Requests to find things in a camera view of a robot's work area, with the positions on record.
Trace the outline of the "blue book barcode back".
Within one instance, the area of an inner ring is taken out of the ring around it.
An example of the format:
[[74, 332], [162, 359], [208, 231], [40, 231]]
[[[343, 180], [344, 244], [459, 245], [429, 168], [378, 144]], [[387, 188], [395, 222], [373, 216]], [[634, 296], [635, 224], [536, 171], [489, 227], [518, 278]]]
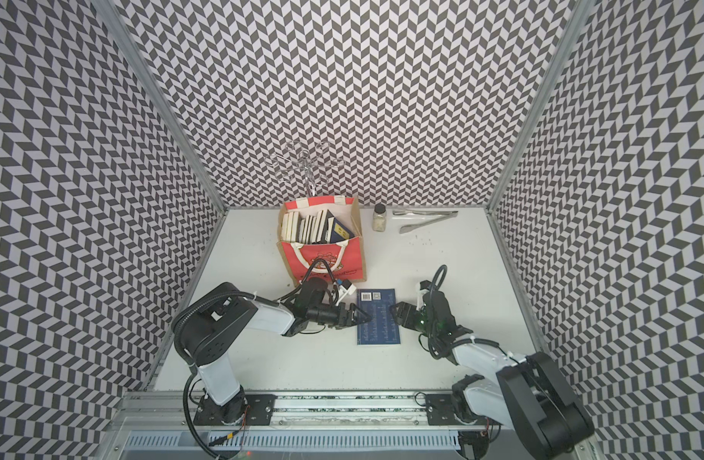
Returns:
[[371, 320], [359, 325], [357, 344], [359, 346], [399, 345], [399, 326], [391, 314], [396, 304], [394, 289], [361, 289], [358, 291], [358, 307], [366, 312]]

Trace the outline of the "red burlap canvas bag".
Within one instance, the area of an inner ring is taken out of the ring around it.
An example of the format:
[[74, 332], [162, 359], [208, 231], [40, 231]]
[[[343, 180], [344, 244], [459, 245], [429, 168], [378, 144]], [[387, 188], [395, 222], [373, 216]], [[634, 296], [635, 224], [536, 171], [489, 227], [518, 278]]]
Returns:
[[304, 197], [281, 206], [277, 227], [283, 262], [299, 284], [306, 273], [367, 279], [359, 201], [344, 195]]

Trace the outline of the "yellow book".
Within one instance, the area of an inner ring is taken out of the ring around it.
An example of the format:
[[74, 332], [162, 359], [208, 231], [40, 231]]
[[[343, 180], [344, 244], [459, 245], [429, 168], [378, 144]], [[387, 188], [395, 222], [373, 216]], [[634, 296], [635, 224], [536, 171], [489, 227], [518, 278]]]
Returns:
[[281, 241], [295, 243], [298, 237], [299, 213], [296, 210], [288, 211], [281, 222]]

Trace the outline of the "dark blue bottom book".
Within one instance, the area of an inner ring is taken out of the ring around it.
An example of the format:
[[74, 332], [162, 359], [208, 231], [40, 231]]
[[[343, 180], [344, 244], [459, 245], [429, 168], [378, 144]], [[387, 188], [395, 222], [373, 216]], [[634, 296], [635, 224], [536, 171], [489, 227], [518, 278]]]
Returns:
[[332, 243], [333, 234], [334, 234], [334, 227], [336, 224], [336, 217], [333, 215], [333, 213], [331, 211], [327, 210], [326, 214], [325, 214], [325, 218], [326, 218], [326, 224], [324, 226], [323, 242], [324, 243]]

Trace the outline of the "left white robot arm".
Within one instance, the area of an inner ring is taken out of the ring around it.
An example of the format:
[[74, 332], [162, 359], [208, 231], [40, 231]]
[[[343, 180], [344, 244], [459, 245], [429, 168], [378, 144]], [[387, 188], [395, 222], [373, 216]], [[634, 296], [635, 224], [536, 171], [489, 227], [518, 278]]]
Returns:
[[367, 324], [372, 315], [346, 298], [356, 292], [348, 280], [335, 277], [329, 263], [316, 259], [298, 285], [279, 299], [244, 292], [225, 282], [193, 303], [173, 320], [173, 347], [186, 363], [190, 378], [184, 394], [192, 399], [193, 384], [204, 385], [196, 421], [238, 425], [250, 403], [235, 377], [229, 350], [246, 330], [295, 337], [309, 324], [343, 330]]

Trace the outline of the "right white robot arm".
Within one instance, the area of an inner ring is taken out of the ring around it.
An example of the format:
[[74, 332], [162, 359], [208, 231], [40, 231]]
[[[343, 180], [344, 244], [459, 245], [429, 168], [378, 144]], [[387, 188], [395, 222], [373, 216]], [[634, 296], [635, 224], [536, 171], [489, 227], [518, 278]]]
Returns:
[[473, 372], [452, 385], [457, 419], [470, 424], [488, 418], [514, 430], [535, 459], [553, 459], [593, 436], [592, 416], [548, 354], [507, 352], [457, 323], [441, 290], [447, 272], [440, 266], [432, 280], [419, 284], [415, 305], [399, 302], [390, 313], [397, 325], [426, 338], [434, 360]]

